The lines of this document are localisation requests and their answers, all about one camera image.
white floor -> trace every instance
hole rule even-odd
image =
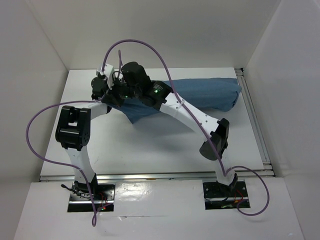
[[[167,80],[163,69],[146,69],[152,80]],[[235,70],[226,68],[172,68],[173,79],[236,78]],[[91,100],[91,80],[95,70],[71,70],[61,101]],[[229,146],[223,154],[233,165],[263,169],[261,155],[250,123],[243,96],[229,112],[210,110],[210,116],[230,122]],[[56,142],[56,118],[46,157],[69,163],[67,153]],[[199,153],[200,136],[163,113],[131,124],[113,109],[91,122],[88,153],[93,170],[101,174],[173,173],[214,171],[212,162]],[[73,169],[44,163],[41,176],[71,176]]]
[[[114,212],[68,213],[69,191],[61,182],[32,183],[14,240],[303,240],[283,178],[265,178],[267,210],[255,217],[236,209],[205,210],[201,180],[118,182]],[[251,208],[261,210],[266,192],[246,179]]]

white wall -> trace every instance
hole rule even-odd
[[[67,70],[23,0],[0,1],[0,32],[0,233],[10,240],[42,166],[27,147],[27,123],[60,99]],[[41,116],[31,129],[32,144],[42,154],[56,111]]]
[[[318,239],[320,1],[282,0],[244,75],[305,239]]]
[[[27,0],[69,69],[96,69],[116,41],[153,45],[169,67],[244,67],[279,0]],[[123,60],[162,68],[149,49]],[[114,51],[109,63],[118,64]]]

folded blue fabric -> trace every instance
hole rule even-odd
[[[198,109],[212,108],[227,112],[236,104],[241,86],[236,78],[189,78],[173,81],[176,91]],[[145,106],[138,99],[126,99],[121,107],[110,105],[123,112],[132,124],[159,111]]]

blue cloth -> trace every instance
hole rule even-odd
[[[242,89],[236,78],[189,78],[174,80],[173,83],[179,95],[196,108],[212,108],[223,112],[234,107]],[[126,99],[121,107],[110,106],[123,112],[132,124],[159,113],[136,98]]]

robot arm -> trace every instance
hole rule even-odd
[[[211,136],[210,140],[215,144],[220,157],[222,157],[224,150],[228,146],[229,122],[224,118],[218,120],[208,116],[182,97],[182,103],[179,103],[170,86],[162,81],[151,81],[144,68],[136,62],[125,64],[121,68],[121,72],[123,78],[117,79],[114,78],[114,68],[110,65],[105,66],[104,72],[98,70],[97,77],[91,82],[92,98],[101,99],[101,102],[90,103],[77,108],[64,106],[56,129],[56,140],[66,149],[72,164],[83,170],[88,178],[91,190],[95,192],[98,182],[97,176],[91,168],[87,151],[87,144],[90,139],[90,121],[108,113],[111,110],[108,104],[121,107],[128,98],[138,98],[146,106],[172,116],[200,134],[204,141],[200,148],[200,153],[205,158],[212,160],[217,181],[229,190],[233,189],[237,183],[237,175],[231,170],[224,176],[207,138],[190,114],[182,107],[182,103],[191,110],[206,133]],[[223,165],[225,169],[231,168],[231,163],[228,159],[223,160]],[[75,169],[74,171],[75,190],[88,192],[82,175],[78,170]]]

